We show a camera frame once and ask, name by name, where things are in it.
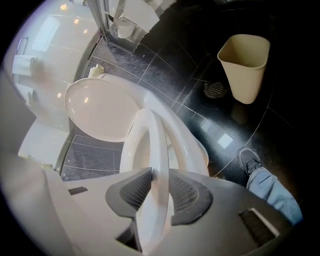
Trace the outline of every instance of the toilet lid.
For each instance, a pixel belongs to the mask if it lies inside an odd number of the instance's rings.
[[[82,131],[108,142],[123,142],[140,110],[122,88],[100,78],[71,84],[65,94],[65,108]]]

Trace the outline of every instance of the jeans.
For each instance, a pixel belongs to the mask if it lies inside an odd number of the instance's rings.
[[[249,177],[246,188],[280,211],[292,225],[303,219],[300,207],[278,178],[261,167]]]

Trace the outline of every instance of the sneaker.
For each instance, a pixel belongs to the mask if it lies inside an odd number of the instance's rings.
[[[244,172],[250,176],[256,169],[263,167],[257,152],[249,147],[242,147],[237,152],[238,163]]]

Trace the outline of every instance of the trash bin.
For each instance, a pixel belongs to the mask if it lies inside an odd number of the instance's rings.
[[[228,78],[233,97],[244,103],[255,101],[266,69],[270,42],[256,35],[231,36],[217,57]]]

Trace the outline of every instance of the floor drain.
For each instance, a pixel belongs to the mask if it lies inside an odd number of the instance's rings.
[[[229,87],[224,86],[221,82],[207,82],[204,85],[204,94],[211,99],[222,98],[228,90]]]

